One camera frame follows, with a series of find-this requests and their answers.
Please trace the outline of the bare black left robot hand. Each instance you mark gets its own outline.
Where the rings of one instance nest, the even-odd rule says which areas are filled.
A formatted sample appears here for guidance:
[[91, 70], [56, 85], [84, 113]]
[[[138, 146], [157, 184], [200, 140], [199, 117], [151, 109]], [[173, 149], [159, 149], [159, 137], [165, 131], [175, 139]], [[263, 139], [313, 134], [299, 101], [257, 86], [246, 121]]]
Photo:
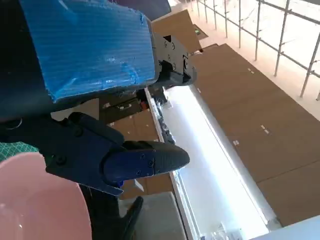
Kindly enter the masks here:
[[126, 180], [186, 166], [188, 153], [173, 144], [126, 141], [87, 114], [51, 113], [196, 78], [185, 47], [140, 11], [107, 0], [0, 3], [0, 140], [37, 148], [52, 175], [118, 196]]

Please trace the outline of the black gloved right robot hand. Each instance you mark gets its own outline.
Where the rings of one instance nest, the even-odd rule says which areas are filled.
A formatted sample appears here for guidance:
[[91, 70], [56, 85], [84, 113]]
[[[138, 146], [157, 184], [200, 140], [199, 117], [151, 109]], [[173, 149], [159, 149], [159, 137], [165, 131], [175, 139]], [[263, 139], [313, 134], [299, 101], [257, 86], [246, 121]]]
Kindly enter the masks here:
[[121, 217], [116, 196], [81, 185], [91, 224], [93, 240], [130, 240], [141, 213], [144, 199], [138, 196]]

